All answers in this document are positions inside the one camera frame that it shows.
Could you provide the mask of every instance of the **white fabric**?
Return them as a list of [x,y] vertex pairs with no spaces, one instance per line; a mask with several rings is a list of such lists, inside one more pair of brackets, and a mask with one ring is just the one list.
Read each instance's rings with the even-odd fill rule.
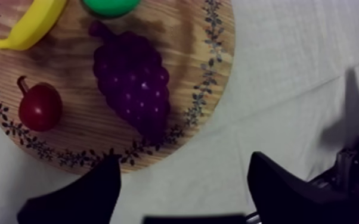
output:
[[[357,86],[345,90],[345,70],[359,62],[359,0],[233,0],[233,8],[233,74],[216,112],[175,154],[123,175],[112,223],[253,212],[253,151],[308,180],[359,133],[359,68]],[[0,129],[0,223],[16,223],[27,198],[77,178],[21,152]]]

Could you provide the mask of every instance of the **green fruit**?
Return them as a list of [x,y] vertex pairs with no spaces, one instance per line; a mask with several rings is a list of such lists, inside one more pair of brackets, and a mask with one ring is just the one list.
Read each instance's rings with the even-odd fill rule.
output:
[[133,10],[140,0],[83,0],[83,2],[97,14],[118,17]]

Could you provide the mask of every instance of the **plastic fruit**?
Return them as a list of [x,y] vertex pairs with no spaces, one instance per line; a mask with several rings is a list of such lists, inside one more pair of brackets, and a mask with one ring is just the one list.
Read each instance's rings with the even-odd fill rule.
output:
[[152,142],[163,139],[170,113],[170,75],[148,39],[132,32],[112,33],[95,21],[89,34],[104,45],[94,52],[94,75],[107,105]]
[[52,129],[60,121],[63,112],[60,95],[46,83],[38,84],[28,90],[24,79],[25,76],[17,81],[24,95],[18,111],[22,124],[37,132]]
[[11,29],[7,39],[0,39],[0,49],[26,50],[46,35],[57,21],[67,0],[34,0],[28,11]]
[[140,0],[83,0],[83,2],[97,14],[118,17],[132,11]]

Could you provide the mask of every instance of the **wood grain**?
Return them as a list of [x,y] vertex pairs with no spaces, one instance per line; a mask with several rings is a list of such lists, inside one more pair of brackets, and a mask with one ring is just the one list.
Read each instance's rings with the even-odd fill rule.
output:
[[[0,0],[0,38],[8,35],[31,3],[32,0]],[[131,30],[146,36],[162,53],[164,66],[171,75],[169,127],[179,127],[183,132],[183,136],[175,137],[176,142],[166,142],[158,150],[156,146],[143,147],[141,151],[138,148],[142,137],[108,108],[92,74],[92,55],[101,43],[90,38],[87,29],[96,17],[84,9],[80,0],[69,0],[52,31],[30,50],[0,51],[0,103],[3,108],[8,107],[7,121],[0,116],[1,128],[25,152],[74,173],[87,172],[92,166],[89,161],[99,161],[98,157],[111,148],[122,159],[127,158],[122,161],[123,172],[147,167],[167,157],[195,135],[211,116],[231,72],[235,32],[231,1],[222,0],[215,8],[217,3],[218,0],[142,0],[133,12],[103,20],[115,33]],[[209,18],[219,19],[220,23],[213,26]],[[217,37],[209,36],[206,30]],[[208,84],[210,91],[203,92],[206,72],[211,72],[209,77],[214,82]],[[17,115],[22,95],[16,81],[23,75],[30,87],[40,82],[54,86],[64,107],[63,118],[56,128],[45,133],[28,133],[31,141],[36,139],[29,148],[31,142],[27,142],[27,137],[18,135],[19,130],[26,130],[19,127]],[[195,94],[203,95],[200,99],[205,102],[201,105],[203,114],[196,113],[197,124],[188,124],[190,116],[185,112],[195,106]],[[43,143],[42,150],[51,149],[52,159],[42,156],[37,142]],[[67,164],[59,158],[63,156],[70,158]]]

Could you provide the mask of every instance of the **metal component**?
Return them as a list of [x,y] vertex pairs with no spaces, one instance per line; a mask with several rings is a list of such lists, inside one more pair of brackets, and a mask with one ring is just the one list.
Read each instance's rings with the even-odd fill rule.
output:
[[252,213],[246,216],[246,224],[262,224],[259,214]]
[[352,163],[357,162],[354,161],[356,154],[356,150],[351,150],[349,148],[344,148],[337,154],[336,186],[340,191],[349,191],[349,172],[351,170]]

